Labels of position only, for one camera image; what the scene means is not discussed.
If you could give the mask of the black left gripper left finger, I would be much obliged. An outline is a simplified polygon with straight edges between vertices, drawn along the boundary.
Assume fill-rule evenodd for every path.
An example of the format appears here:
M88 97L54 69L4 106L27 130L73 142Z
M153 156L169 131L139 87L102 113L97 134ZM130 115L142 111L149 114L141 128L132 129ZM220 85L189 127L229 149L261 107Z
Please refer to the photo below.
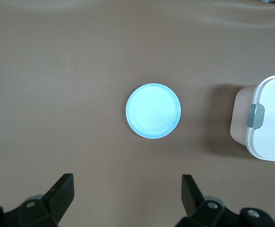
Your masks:
M74 195L73 174L63 174L45 195L30 197L9 212L0 206L0 227L57 227Z

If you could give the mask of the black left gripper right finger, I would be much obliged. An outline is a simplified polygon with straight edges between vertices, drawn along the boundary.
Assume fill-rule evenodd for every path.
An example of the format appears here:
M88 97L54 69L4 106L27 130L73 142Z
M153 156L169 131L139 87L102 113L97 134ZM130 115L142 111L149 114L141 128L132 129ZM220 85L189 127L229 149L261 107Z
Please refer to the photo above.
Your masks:
M203 196L191 175L182 175L181 200L186 211L178 227L275 227L274 219L256 208L236 214L218 198Z

